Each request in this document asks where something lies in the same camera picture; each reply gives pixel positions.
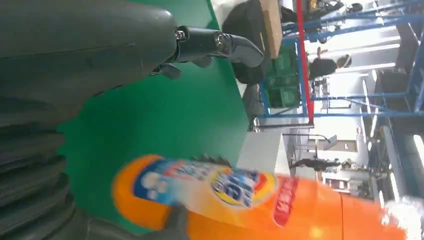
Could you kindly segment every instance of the blue metal shelf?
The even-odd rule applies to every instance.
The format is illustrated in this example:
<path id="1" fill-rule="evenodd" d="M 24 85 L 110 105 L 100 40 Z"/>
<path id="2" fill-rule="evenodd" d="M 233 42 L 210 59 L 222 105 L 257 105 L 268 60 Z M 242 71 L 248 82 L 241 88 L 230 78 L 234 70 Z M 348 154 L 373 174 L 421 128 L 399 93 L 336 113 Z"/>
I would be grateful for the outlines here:
<path id="1" fill-rule="evenodd" d="M 398 12 L 404 13 L 409 12 L 407 9 L 411 9 L 411 7 L 424 4 L 423 0 L 410 0 L 397 4 L 389 4 L 385 6 L 379 6 L 373 9 L 367 9 L 362 12 L 348 14 L 342 17 L 334 17 L 331 19 L 326 19 L 323 21 L 309 21 L 304 23 L 304 27 L 307 28 L 317 28 L 320 26 L 328 26 L 331 23 L 335 23 L 341 20 L 346 19 L 376 19 L 382 18 L 383 22 L 375 23 L 371 22 L 369 24 L 362 24 L 359 26 L 353 26 L 345 29 L 340 29 L 334 32 L 326 32 L 326 33 L 312 33 L 312 34 L 304 34 L 304 40 L 316 41 L 318 39 L 331 37 L 339 34 L 352 33 L 357 31 L 363 31 L 368 29 L 375 28 L 384 28 L 389 26 L 396 26 L 407 23 L 419 23 L 424 22 L 424 14 L 403 14 L 403 15 L 388 15 L 388 16 L 376 16 L 376 13 L 382 13 L 384 11 L 389 10 L 399 10 Z M 294 33 L 298 30 L 299 26 L 297 24 L 289 24 L 283 27 L 284 34 Z M 282 44 L 296 44 L 297 54 L 300 56 L 301 50 L 299 47 L 300 36 L 299 35 L 286 35 L 283 38 Z M 386 107 L 381 107 L 379 105 L 370 104 L 372 108 L 379 108 L 379 112 L 361 112 L 361 113 L 314 113 L 314 117 L 367 117 L 367 116 L 384 116 L 384 117 L 421 117 L 424 116 L 424 110 L 422 110 L 422 105 L 424 103 L 424 34 L 420 36 L 419 47 L 415 57 L 415 63 L 412 68 L 410 79 L 408 83 L 407 91 L 405 92 L 391 92 L 391 93 L 374 93 L 368 95 L 348 95 L 348 96 L 312 96 L 310 99 L 306 99 L 305 91 L 309 91 L 309 86 L 305 86 L 303 79 L 303 69 L 301 57 L 298 57 L 299 64 L 299 75 L 300 75 L 300 89 L 302 95 L 302 113 L 297 114 L 284 114 L 285 111 L 281 111 L 276 114 L 270 114 L 269 105 L 267 104 L 267 99 L 265 95 L 265 87 L 264 84 L 260 85 L 261 93 L 262 93 L 262 101 L 264 103 L 265 114 L 260 116 L 262 118 L 304 118 L 308 116 L 308 110 L 306 103 L 309 101 L 330 101 L 330 100 L 346 100 L 350 102 L 354 102 L 356 104 L 367 105 L 365 101 L 361 101 L 365 98 L 380 98 L 385 103 L 386 99 L 390 98 L 400 98 L 406 101 L 406 105 L 408 110 L 406 111 L 398 111 L 387 109 Z"/>

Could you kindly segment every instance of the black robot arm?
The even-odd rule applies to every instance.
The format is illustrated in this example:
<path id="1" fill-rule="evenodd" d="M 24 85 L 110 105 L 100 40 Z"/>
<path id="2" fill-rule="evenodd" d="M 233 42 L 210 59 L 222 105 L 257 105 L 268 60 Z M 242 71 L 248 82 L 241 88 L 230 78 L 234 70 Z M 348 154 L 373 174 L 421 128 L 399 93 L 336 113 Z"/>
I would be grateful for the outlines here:
<path id="1" fill-rule="evenodd" d="M 257 66 L 249 40 L 178 27 L 170 12 L 127 0 L 3 0 L 0 7 L 0 128 L 74 117 L 104 91 L 149 75 L 176 79 L 172 65 L 212 57 Z"/>

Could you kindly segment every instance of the metal rack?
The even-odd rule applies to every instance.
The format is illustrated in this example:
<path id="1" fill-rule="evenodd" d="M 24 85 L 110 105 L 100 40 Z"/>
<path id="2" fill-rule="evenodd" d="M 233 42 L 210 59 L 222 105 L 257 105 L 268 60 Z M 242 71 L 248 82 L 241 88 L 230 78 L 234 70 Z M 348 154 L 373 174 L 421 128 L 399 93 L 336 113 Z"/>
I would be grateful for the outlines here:
<path id="1" fill-rule="evenodd" d="M 299 13 L 297 15 L 297 24 L 290 24 L 283 27 L 285 37 L 282 44 L 295 44 L 298 56 L 298 68 L 300 77 L 300 91 L 301 91 L 301 106 L 300 113 L 286 114 L 286 110 L 271 114 L 269 105 L 266 100 L 265 85 L 260 85 L 261 97 L 264 105 L 264 115 L 260 118 L 305 118 L 308 117 L 309 123 L 314 122 L 314 118 L 319 117 L 367 117 L 367 116 L 384 116 L 384 117 L 418 117 L 424 116 L 422 105 L 424 102 L 424 34 L 418 37 L 418 50 L 415 56 L 415 62 L 410 73 L 407 89 L 404 92 L 391 92 L 391 93 L 374 93 L 367 95 L 347 95 L 347 96 L 311 96 L 309 80 L 308 80 L 308 66 L 307 56 L 305 52 L 304 40 L 311 42 L 321 38 L 327 38 L 345 33 L 352 33 L 357 31 L 364 31 L 375 28 L 383 28 L 389 26 L 402 25 L 407 23 L 424 22 L 424 14 L 407 13 L 408 8 L 412 6 L 423 4 L 422 0 L 409 0 L 402 3 L 389 4 L 379 6 L 372 9 L 367 9 L 362 12 L 348 14 L 342 17 L 334 17 L 326 20 L 315 20 L 304 22 L 302 14 L 302 2 L 300 0 L 296 3 L 296 9 Z M 395 15 L 384 15 L 386 11 L 397 10 Z M 317 28 L 321 26 L 328 26 L 332 23 L 347 20 L 347 19 L 370 19 L 375 20 L 381 18 L 382 21 L 369 24 L 361 24 L 359 26 L 348 27 L 339 29 L 333 32 L 325 33 L 305 33 L 298 29 Z M 363 100 L 377 98 L 382 100 L 382 104 L 374 105 L 368 104 L 372 108 L 378 109 L 375 112 L 358 112 L 358 113 L 314 113 L 315 101 L 330 101 L 330 100 L 346 100 L 351 103 L 367 105 Z M 407 105 L 407 110 L 399 111 L 389 109 L 386 106 L 386 100 L 390 98 L 404 99 Z"/>

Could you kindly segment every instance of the green table surface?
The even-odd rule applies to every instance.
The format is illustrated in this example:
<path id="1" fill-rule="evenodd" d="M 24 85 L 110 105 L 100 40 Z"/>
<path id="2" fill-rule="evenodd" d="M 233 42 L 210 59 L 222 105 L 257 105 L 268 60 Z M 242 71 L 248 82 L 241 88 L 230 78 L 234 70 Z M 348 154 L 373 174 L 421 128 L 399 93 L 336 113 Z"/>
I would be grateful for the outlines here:
<path id="1" fill-rule="evenodd" d="M 178 24 L 218 28 L 208 0 L 143 0 L 169 10 Z M 248 119 L 228 61 L 206 69 L 179 64 L 183 77 L 148 77 L 91 98 L 59 127 L 66 143 L 66 172 L 77 205 L 90 214 L 143 233 L 114 208 L 111 182 L 134 158 L 159 154 L 188 158 L 222 155 L 236 163 Z"/>

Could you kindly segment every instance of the detergent bottle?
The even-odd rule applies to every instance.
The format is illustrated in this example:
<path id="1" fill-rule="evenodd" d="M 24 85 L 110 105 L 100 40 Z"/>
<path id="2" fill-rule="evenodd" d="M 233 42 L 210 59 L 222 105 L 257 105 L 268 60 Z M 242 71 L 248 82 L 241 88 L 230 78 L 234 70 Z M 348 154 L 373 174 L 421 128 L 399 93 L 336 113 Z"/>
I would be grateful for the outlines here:
<path id="1" fill-rule="evenodd" d="M 148 155 L 116 176 L 112 196 L 129 221 L 163 228 L 170 207 L 189 210 L 191 240 L 404 240 L 379 205 L 297 177 Z"/>

